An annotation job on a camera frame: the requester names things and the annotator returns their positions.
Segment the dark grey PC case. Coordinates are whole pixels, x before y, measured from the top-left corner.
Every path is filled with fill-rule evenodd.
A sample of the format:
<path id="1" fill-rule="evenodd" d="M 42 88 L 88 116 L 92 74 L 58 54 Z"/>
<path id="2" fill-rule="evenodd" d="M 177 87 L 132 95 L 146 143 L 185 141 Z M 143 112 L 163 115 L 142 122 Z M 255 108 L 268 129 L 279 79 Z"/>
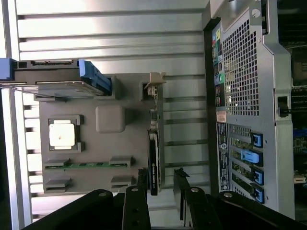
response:
<path id="1" fill-rule="evenodd" d="M 295 192 L 293 124 L 279 115 L 291 97 L 291 57 L 282 38 L 307 39 L 307 0 L 209 0 L 202 15 L 211 193 L 233 191 L 307 224 L 307 195 Z M 250 133 L 263 135 L 263 148 Z M 263 153 L 263 166 L 240 151 Z M 252 171 L 264 172 L 264 185 Z"/>

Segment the green motherboard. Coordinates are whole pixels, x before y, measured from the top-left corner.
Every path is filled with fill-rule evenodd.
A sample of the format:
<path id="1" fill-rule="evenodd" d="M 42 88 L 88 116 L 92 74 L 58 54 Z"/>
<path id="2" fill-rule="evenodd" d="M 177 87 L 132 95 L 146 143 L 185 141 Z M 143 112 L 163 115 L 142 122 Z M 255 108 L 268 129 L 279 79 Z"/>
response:
<path id="1" fill-rule="evenodd" d="M 282 38 L 281 45 L 291 57 L 291 104 L 279 99 L 279 115 L 291 116 L 295 192 L 307 195 L 307 39 Z"/>

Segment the blue slot latch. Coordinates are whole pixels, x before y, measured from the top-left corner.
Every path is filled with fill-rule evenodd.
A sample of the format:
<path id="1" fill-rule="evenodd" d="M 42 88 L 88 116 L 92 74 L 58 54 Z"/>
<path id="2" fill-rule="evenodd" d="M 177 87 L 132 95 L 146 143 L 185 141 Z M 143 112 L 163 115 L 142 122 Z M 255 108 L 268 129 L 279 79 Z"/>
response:
<path id="1" fill-rule="evenodd" d="M 256 184 L 264 185 L 264 172 L 263 171 L 259 171 L 259 170 L 252 171 L 252 178 Z"/>
<path id="2" fill-rule="evenodd" d="M 264 204 L 264 190 L 262 188 L 254 188 L 253 195 L 257 202 Z"/>
<path id="3" fill-rule="evenodd" d="M 256 148 L 263 148 L 263 135 L 261 133 L 250 133 L 251 144 Z"/>
<path id="4" fill-rule="evenodd" d="M 263 166 L 263 153 L 262 152 L 252 150 L 252 149 L 242 149 L 240 151 L 240 155 L 241 155 L 241 160 L 247 161 L 259 167 Z"/>

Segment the green RAM stick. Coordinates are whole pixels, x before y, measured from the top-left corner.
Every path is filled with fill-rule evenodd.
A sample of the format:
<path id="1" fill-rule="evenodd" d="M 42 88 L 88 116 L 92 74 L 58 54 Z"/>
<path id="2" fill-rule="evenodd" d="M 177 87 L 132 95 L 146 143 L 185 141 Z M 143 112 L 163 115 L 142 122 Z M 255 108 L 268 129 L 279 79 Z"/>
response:
<path id="1" fill-rule="evenodd" d="M 46 166 L 46 169 L 55 170 L 68 170 L 68 169 L 85 169 L 85 168 L 127 168 L 126 163 L 110 164 L 108 162 L 88 162 L 88 163 L 64 163 L 58 166 Z"/>

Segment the hard drive in blue caddy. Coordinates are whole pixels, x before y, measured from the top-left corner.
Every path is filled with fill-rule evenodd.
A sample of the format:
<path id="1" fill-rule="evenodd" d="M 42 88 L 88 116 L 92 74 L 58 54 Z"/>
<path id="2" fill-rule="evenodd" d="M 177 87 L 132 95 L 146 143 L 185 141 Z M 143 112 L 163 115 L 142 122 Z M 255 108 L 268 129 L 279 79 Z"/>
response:
<path id="1" fill-rule="evenodd" d="M 73 60 L 85 61 L 87 63 L 85 67 L 86 68 L 85 72 L 87 73 L 87 76 L 90 77 L 90 79 L 92 80 L 92 84 L 101 91 L 103 91 L 104 94 L 102 96 L 111 95 L 112 81 L 109 77 L 102 74 L 98 70 L 98 68 L 90 61 L 86 61 L 84 59 L 73 59 Z M 19 61 L 16 61 L 12 58 L 0 58 L 0 89 L 12 89 L 20 91 L 14 87 L 14 70 L 13 70 L 14 62 L 19 62 Z"/>

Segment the silver CPU chip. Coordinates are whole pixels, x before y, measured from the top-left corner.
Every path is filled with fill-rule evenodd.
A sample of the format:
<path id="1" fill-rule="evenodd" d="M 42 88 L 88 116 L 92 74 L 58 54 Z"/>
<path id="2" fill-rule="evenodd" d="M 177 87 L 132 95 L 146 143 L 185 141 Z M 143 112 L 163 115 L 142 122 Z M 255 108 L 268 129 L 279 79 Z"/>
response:
<path id="1" fill-rule="evenodd" d="M 53 147 L 74 146 L 74 124 L 51 124 L 49 125 L 49 143 Z"/>

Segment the grey parts rack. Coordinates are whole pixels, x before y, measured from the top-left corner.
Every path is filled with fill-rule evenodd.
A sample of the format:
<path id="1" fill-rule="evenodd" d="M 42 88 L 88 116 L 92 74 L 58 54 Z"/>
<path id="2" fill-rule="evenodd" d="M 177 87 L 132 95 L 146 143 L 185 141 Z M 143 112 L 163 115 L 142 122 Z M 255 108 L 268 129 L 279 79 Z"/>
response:
<path id="1" fill-rule="evenodd" d="M 149 110 L 153 99 L 144 86 L 150 73 L 108 75 L 109 96 L 43 98 L 39 103 L 43 188 L 51 193 L 87 193 L 95 189 L 112 192 L 136 183 L 138 170 L 148 168 Z M 74 124 L 75 145 L 53 147 L 49 125 Z M 126 163 L 127 168 L 49 170 L 64 163 Z"/>

